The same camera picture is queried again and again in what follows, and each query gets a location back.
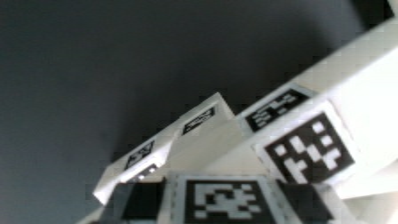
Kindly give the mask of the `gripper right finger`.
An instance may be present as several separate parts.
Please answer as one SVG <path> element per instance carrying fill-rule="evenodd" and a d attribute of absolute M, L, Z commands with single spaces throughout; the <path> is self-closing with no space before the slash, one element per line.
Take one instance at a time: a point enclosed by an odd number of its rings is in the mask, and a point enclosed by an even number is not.
<path fill-rule="evenodd" d="M 278 181 L 278 188 L 278 224 L 331 224 L 337 216 L 324 199 L 331 186 Z"/>

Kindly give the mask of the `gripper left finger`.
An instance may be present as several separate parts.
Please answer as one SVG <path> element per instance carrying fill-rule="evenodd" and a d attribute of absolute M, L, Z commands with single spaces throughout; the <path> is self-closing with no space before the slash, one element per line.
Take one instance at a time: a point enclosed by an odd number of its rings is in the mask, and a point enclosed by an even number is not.
<path fill-rule="evenodd" d="M 166 182 L 120 184 L 104 210 L 104 224 L 157 224 Z"/>

